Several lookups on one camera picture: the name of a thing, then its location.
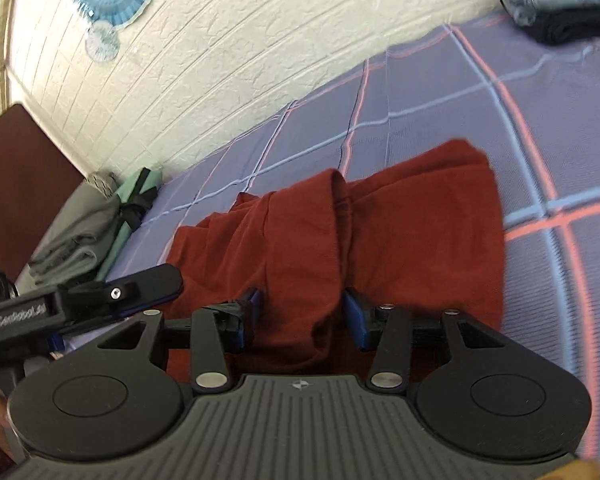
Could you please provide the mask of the dark brown headboard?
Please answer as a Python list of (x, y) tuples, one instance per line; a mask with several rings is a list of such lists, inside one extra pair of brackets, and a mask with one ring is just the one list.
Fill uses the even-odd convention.
[(0, 116), (0, 270), (18, 278), (83, 174), (29, 112)]

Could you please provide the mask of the grey patterned pillow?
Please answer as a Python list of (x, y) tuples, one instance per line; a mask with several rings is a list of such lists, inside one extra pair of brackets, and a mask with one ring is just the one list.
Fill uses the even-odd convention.
[(83, 180), (17, 278), (20, 294), (76, 282), (96, 271), (116, 237), (121, 207), (117, 189), (110, 172), (92, 172)]

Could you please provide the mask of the dark red pants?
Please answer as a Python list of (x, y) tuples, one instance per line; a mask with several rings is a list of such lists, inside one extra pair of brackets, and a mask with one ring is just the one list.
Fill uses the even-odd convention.
[(263, 196), (240, 194), (224, 214), (182, 226), (168, 260), (188, 318), (250, 288), (264, 293), (244, 373), (358, 370), (340, 324), (354, 288), (375, 304), (439, 312), (463, 307), (487, 326), (504, 315), (505, 234), (486, 154), (455, 139), (347, 181), (329, 169)]

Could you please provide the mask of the folded grey garment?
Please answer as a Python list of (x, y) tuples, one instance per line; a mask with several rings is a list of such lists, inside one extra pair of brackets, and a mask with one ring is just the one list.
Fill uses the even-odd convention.
[(113, 195), (63, 206), (29, 261), (35, 284), (65, 283), (95, 270), (114, 240), (120, 205), (120, 198)]

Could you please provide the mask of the purple plaid bed sheet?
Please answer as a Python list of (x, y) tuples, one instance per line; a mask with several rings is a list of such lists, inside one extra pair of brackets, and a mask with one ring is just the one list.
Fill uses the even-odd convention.
[(329, 167), (351, 179), (464, 138), (489, 157), (507, 231), (505, 333), (578, 375), (600, 460), (600, 39), (548, 48), (495, 14), (400, 44), (166, 177), (111, 268), (166, 258), (171, 237)]

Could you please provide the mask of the folded black garment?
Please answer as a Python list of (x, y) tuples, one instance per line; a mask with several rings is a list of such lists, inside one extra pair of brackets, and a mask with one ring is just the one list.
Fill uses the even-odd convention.
[(539, 44), (551, 47), (600, 38), (600, 8), (539, 13), (530, 25), (521, 26), (521, 30)]

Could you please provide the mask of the light blue wall fan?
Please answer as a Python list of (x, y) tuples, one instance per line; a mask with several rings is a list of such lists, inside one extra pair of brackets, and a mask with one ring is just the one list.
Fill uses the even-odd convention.
[(114, 26), (107, 21), (93, 22), (86, 34), (85, 51), (95, 63), (113, 61), (120, 51), (120, 39)]

